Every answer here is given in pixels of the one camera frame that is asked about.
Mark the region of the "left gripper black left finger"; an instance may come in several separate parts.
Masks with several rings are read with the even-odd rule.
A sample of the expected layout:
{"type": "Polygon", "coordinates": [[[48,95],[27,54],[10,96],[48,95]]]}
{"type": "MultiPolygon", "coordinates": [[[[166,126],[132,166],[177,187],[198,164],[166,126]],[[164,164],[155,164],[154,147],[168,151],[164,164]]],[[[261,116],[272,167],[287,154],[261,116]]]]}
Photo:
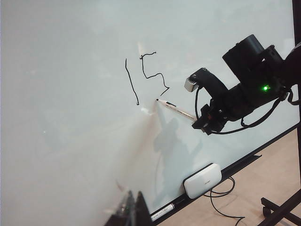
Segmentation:
{"type": "Polygon", "coordinates": [[[117,210],[111,214],[105,226],[137,226],[136,205],[132,191],[127,191],[117,210]]]}

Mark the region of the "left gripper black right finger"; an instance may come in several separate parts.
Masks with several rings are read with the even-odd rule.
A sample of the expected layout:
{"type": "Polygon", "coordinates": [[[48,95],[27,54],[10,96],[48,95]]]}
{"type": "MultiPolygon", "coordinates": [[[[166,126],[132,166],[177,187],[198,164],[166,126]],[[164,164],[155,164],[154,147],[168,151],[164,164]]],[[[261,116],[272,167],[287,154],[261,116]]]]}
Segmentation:
{"type": "Polygon", "coordinates": [[[152,226],[151,215],[141,191],[138,192],[138,226],[152,226]]]}

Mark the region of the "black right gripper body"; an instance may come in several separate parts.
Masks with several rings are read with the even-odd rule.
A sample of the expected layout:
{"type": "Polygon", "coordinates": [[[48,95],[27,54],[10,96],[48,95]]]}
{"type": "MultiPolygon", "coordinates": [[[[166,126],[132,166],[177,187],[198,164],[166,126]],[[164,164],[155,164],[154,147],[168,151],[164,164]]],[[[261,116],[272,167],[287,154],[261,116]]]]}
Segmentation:
{"type": "Polygon", "coordinates": [[[221,132],[226,122],[237,121],[254,111],[241,86],[235,86],[218,98],[210,100],[208,132],[221,132]]]}

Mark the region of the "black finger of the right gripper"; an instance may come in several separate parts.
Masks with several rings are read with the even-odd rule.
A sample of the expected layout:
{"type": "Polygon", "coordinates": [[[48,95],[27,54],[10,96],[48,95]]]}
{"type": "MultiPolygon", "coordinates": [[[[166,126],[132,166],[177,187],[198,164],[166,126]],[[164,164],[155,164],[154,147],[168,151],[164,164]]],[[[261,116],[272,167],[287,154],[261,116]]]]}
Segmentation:
{"type": "Polygon", "coordinates": [[[220,132],[222,130],[222,125],[215,120],[208,120],[204,118],[199,118],[196,120],[193,124],[192,127],[194,129],[200,129],[207,135],[212,134],[213,132],[220,132]]]}
{"type": "Polygon", "coordinates": [[[211,108],[211,106],[206,104],[201,108],[201,117],[202,118],[212,118],[212,108],[211,108]]]}

